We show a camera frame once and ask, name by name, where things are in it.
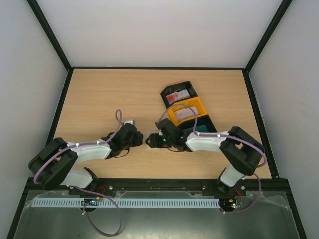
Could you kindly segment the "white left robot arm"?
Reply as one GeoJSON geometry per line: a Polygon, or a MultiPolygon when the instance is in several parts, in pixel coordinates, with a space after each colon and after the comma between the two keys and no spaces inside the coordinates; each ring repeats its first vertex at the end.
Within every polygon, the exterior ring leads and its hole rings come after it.
{"type": "Polygon", "coordinates": [[[115,158],[142,144],[143,134],[131,123],[93,142],[70,143],[58,137],[29,162],[28,168],[34,174],[33,182],[45,190],[60,185],[85,189],[96,175],[87,167],[77,167],[77,163],[115,158]]]}

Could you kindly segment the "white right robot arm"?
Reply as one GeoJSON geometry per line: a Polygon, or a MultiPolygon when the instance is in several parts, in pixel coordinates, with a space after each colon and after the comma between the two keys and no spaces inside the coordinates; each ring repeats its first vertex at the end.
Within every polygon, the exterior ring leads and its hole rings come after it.
{"type": "Polygon", "coordinates": [[[146,144],[150,148],[171,148],[178,152],[220,152],[229,161],[218,178],[217,189],[230,194],[238,181],[254,175],[258,167],[267,163],[265,148],[242,128],[234,126],[224,132],[199,132],[195,128],[180,129],[169,119],[156,124],[158,133],[150,134],[146,144]]]}

